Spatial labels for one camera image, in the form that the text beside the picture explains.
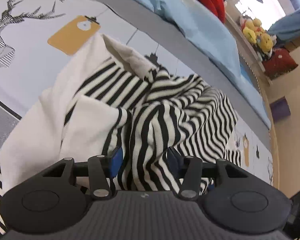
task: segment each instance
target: blue blanket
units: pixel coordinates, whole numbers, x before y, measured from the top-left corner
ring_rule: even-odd
[[[270,120],[263,99],[240,71],[235,39],[220,20],[205,6],[182,0],[136,0],[164,20],[175,23],[185,38],[207,55],[248,101],[268,128]]]
[[[288,42],[300,36],[300,9],[273,24],[268,33]]]

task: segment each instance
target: yellow plush toy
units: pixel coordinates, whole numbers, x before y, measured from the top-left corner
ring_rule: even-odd
[[[253,30],[249,29],[247,26],[242,30],[243,35],[246,37],[246,39],[252,43],[257,43],[257,37]]]
[[[254,26],[253,21],[250,19],[246,21],[246,27],[253,31],[255,31],[258,28]]]
[[[264,53],[269,53],[273,47],[273,41],[268,33],[262,33],[259,36],[257,43]]]
[[[255,18],[253,21],[252,21],[254,27],[255,27],[255,30],[254,32],[256,33],[257,36],[261,35],[261,33],[265,33],[266,31],[261,27],[262,25],[262,22]]]

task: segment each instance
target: circular cap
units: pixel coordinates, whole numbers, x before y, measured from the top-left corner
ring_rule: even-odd
[[[85,195],[62,178],[33,177],[9,190],[0,201],[7,227],[26,234],[48,234],[79,222]]]
[[[281,228],[290,214],[289,199],[257,178],[223,178],[198,202],[219,226],[248,235]]]
[[[197,193],[193,190],[183,190],[181,192],[181,196],[185,197],[185,198],[193,198],[197,195]]]
[[[264,210],[268,205],[265,196],[254,191],[243,191],[234,194],[231,203],[237,209],[244,212],[259,212]]]
[[[49,190],[29,192],[22,198],[22,205],[29,211],[42,212],[54,208],[59,202],[56,193]]]
[[[96,189],[93,194],[96,197],[107,197],[109,195],[109,191],[107,191],[106,189]]]

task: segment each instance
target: stuffed toy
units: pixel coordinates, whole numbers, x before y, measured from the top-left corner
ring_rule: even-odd
[[[273,47],[273,41],[268,33],[262,33],[258,36],[257,44],[263,53],[269,53]]]
[[[260,36],[262,33],[265,33],[266,31],[261,27],[261,21],[257,18],[255,18],[254,20],[248,18],[248,19],[244,19],[243,17],[240,18],[239,20],[240,22],[240,26],[241,26],[241,30],[243,31],[243,29],[245,27],[248,27],[249,29],[253,30],[256,34],[256,36]]]
[[[273,46],[275,46],[277,44],[277,35],[270,35]]]
[[[253,30],[249,29],[248,27],[245,27],[242,30],[242,33],[251,44],[257,43],[257,36]]]
[[[243,30],[245,28],[247,20],[252,20],[252,19],[250,17],[247,17],[247,16],[244,16],[244,17],[241,16],[239,18],[239,25],[241,27],[241,30]]]

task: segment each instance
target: black device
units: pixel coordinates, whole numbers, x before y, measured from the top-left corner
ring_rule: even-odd
[[[290,198],[292,208],[283,231],[292,239],[300,238],[300,191]]]
[[[12,188],[0,201],[9,229],[1,239],[290,239],[282,230],[299,200],[225,159],[183,158],[178,194],[111,190],[106,178],[121,163],[120,151],[84,163],[65,158]],[[89,177],[90,195],[75,187],[77,177]],[[205,195],[199,195],[201,177],[214,179]]]

